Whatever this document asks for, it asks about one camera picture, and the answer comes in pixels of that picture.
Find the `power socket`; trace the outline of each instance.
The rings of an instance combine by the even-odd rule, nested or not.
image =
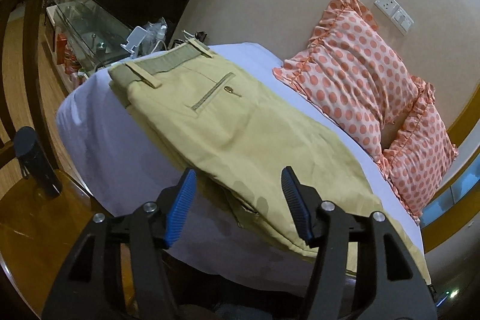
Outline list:
[[[399,4],[396,0],[376,0],[375,5],[389,18],[392,18],[393,14],[395,14],[399,8]]]

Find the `silver rivet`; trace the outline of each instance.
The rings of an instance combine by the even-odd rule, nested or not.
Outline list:
[[[321,207],[324,211],[332,211],[335,209],[335,204],[330,201],[323,201]]]
[[[376,211],[373,214],[373,219],[379,223],[385,221],[385,215],[381,211]]]
[[[102,223],[105,221],[105,215],[103,213],[95,213],[93,216],[94,223]]]
[[[143,204],[143,210],[147,213],[151,213],[157,210],[157,204],[154,202],[147,202]]]

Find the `pink ruffled pillow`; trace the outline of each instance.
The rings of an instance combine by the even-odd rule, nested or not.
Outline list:
[[[332,0],[308,49],[273,72],[335,121],[385,170],[381,130],[412,108],[418,89],[377,29],[373,15],[359,0]]]
[[[458,150],[450,142],[434,105],[435,88],[420,78],[414,80],[421,95],[398,131],[397,139],[383,154],[390,163],[388,176],[398,191],[397,196],[407,210],[420,217]]]

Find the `black cylinder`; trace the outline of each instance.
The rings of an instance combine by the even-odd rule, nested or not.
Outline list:
[[[49,197],[57,197],[62,192],[62,183],[47,160],[35,130],[31,127],[22,127],[13,140],[22,174],[27,171]]]

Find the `welt pocket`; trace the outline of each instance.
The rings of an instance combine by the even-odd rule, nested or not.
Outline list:
[[[224,89],[226,89],[226,91],[229,92],[229,93],[233,93],[234,95],[238,95],[238,94],[232,92],[233,89],[226,85],[227,82],[229,80],[233,79],[234,77],[235,77],[235,74],[233,72],[229,72],[228,74],[224,75],[217,83],[215,83],[215,85],[213,85],[213,87],[209,91],[207,91],[207,93],[202,98],[200,98],[200,100],[197,101],[197,103],[192,105],[190,108],[194,112],[198,111],[202,106],[204,106],[214,96],[216,96],[219,93],[219,91],[222,91]]]

